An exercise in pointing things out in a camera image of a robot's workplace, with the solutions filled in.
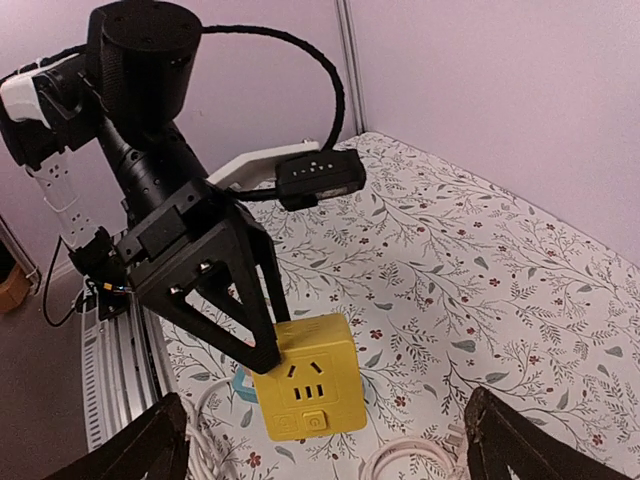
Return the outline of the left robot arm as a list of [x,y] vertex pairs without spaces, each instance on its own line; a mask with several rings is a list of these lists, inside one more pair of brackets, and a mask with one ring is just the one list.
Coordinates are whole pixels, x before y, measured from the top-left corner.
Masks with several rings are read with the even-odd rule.
[[[69,257],[109,316],[136,300],[264,374],[281,361],[275,326],[289,317],[272,239],[209,183],[175,123],[203,31],[174,3],[100,6],[85,44],[4,78],[1,132],[58,201]],[[61,164],[91,141],[124,195],[120,240],[83,214]]]

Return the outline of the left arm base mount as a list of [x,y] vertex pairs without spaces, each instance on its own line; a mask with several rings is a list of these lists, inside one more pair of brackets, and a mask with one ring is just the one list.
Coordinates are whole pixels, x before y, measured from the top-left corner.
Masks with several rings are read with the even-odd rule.
[[70,249],[69,258],[85,278],[100,321],[125,318],[130,313],[131,291],[126,285],[125,265],[104,227],[98,227],[82,246]]

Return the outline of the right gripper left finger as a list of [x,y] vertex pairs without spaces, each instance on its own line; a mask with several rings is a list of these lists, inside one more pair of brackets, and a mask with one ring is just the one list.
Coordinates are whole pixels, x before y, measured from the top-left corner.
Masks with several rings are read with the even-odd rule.
[[98,449],[50,474],[59,479],[184,479],[189,442],[180,396],[165,395]]

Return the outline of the yellow cube socket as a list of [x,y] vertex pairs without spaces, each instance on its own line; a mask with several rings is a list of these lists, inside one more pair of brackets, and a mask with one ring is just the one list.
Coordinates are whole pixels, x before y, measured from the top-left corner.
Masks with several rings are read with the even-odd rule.
[[253,384],[274,442],[349,433],[367,424],[358,355],[346,317],[275,325],[281,363]]

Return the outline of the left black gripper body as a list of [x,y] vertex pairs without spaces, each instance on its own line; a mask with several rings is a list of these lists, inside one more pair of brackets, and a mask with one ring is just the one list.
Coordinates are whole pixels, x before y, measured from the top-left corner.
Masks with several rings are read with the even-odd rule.
[[204,179],[192,179],[131,228],[116,249],[140,300],[185,298],[202,289],[225,293],[240,205]]

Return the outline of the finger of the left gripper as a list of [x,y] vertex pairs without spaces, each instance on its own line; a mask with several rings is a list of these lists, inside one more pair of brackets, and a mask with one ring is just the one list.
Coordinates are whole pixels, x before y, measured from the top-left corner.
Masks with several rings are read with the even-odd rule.
[[265,374],[280,364],[277,322],[251,250],[247,221],[240,219],[231,236],[237,241],[230,263],[233,283],[225,293],[194,289],[180,299],[137,299],[187,334],[252,372]]
[[272,238],[248,209],[241,209],[256,264],[263,272],[270,304],[277,323],[291,320]]

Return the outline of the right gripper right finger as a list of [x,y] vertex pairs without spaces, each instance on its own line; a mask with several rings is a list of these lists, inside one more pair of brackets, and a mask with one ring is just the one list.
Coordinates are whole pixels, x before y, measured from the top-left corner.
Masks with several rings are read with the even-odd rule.
[[467,465],[473,479],[624,479],[560,442],[484,387],[464,410]]

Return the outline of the teal power strip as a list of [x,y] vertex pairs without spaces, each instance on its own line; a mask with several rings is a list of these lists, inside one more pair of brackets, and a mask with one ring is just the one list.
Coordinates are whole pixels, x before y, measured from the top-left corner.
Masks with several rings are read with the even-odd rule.
[[244,401],[258,404],[252,373],[244,366],[239,366],[233,376],[231,385],[236,394]]

